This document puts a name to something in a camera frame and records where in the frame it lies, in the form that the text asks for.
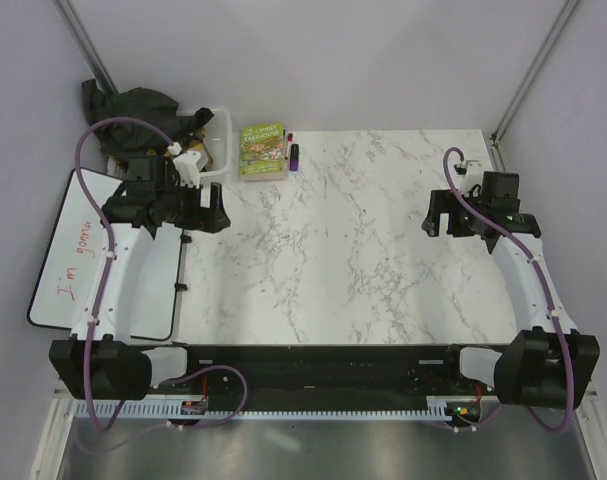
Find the dark striped long sleeve shirt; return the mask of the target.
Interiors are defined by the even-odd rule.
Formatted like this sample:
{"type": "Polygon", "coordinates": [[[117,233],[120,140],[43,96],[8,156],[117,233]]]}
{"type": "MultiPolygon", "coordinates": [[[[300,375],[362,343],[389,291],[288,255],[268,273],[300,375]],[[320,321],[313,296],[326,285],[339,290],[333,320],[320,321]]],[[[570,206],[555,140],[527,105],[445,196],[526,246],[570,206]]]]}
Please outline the dark striped long sleeve shirt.
{"type": "MultiPolygon", "coordinates": [[[[208,108],[190,115],[178,113],[179,103],[156,90],[137,87],[120,94],[108,94],[98,88],[94,79],[81,84],[81,101],[89,124],[113,117],[143,120],[181,144],[197,137],[214,118],[208,108]]],[[[96,137],[105,153],[164,152],[168,143],[146,127],[119,123],[97,129],[96,137]]]]}

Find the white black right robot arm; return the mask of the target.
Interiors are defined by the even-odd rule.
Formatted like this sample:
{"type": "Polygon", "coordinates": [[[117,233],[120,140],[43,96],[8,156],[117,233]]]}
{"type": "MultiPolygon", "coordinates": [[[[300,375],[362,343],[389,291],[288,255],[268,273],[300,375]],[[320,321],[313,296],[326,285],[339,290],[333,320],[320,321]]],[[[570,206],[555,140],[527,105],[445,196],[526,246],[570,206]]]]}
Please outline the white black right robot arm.
{"type": "Polygon", "coordinates": [[[517,327],[502,351],[463,347],[459,359],[441,368],[450,392],[466,392],[476,381],[492,387],[503,404],[562,409],[583,400],[600,356],[593,335],[579,333],[562,306],[543,258],[536,218],[519,210],[519,177],[485,171],[476,161],[456,170],[462,195],[434,190],[422,229],[430,237],[480,237],[504,278],[517,327]]]}

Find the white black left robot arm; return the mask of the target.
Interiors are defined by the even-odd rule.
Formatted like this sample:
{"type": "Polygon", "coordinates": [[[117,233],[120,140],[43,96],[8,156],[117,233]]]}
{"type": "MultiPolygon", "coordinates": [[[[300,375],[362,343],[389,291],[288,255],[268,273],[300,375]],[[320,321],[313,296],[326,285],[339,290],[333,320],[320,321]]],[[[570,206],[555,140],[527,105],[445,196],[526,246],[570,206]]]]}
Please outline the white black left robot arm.
{"type": "Polygon", "coordinates": [[[72,396],[79,400],[141,400],[154,385],[168,382],[191,393],[202,369],[179,347],[143,350],[130,343],[139,301],[137,289],[159,230],[219,233],[230,227],[221,184],[211,185],[201,203],[201,154],[188,150],[173,159],[144,156],[103,204],[93,207],[103,228],[100,271],[67,340],[56,340],[50,361],[72,396]]]}

